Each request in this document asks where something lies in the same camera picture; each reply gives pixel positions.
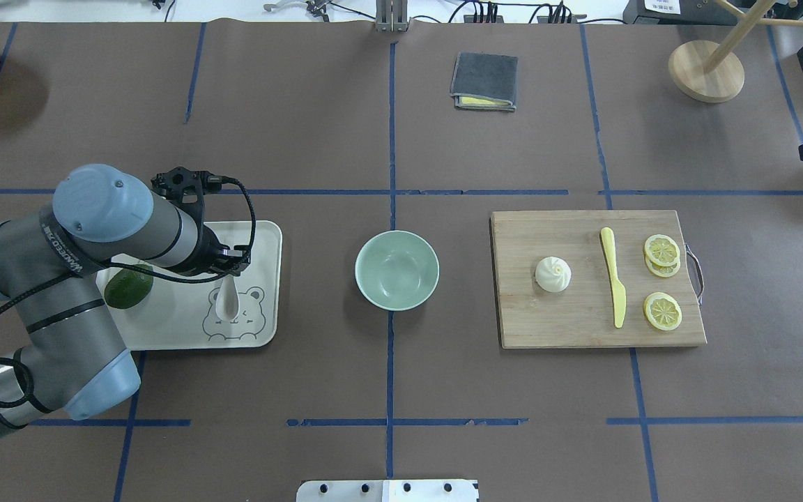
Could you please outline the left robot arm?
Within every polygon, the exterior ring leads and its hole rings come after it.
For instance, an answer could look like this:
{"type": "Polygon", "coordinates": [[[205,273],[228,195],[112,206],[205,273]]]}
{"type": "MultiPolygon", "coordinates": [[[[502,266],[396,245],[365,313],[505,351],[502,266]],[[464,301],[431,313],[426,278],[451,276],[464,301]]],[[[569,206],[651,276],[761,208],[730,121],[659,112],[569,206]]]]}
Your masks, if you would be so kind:
{"type": "Polygon", "coordinates": [[[96,284],[124,254],[150,277],[198,284],[239,275],[204,224],[204,196],[241,181],[177,167],[146,185],[103,163],[74,169],[38,212],[0,223],[0,438],[64,410],[86,420],[140,387],[136,362],[96,284]]]}

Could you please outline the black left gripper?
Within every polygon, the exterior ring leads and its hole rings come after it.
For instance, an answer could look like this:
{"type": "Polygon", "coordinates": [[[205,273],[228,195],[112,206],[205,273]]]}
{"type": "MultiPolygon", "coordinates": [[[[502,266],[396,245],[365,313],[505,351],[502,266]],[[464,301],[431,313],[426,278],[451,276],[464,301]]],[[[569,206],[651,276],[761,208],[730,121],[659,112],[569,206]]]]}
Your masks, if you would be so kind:
{"type": "Polygon", "coordinates": [[[179,227],[169,249],[152,258],[151,264],[184,277],[204,273],[237,277],[245,271],[251,261],[252,239],[248,238],[245,245],[229,247],[204,224],[204,197],[221,191],[225,184],[236,185],[252,209],[242,182],[229,176],[176,167],[152,178],[153,193],[175,207],[179,227]]]}

